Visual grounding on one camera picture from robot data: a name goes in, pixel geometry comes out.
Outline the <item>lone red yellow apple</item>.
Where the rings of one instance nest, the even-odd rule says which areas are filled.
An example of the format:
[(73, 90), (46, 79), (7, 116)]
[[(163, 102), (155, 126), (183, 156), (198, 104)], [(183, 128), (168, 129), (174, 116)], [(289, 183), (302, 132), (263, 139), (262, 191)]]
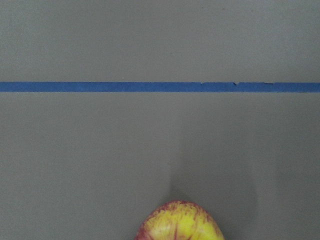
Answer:
[(169, 201), (156, 208), (140, 225), (136, 240), (223, 240), (214, 218), (200, 205)]

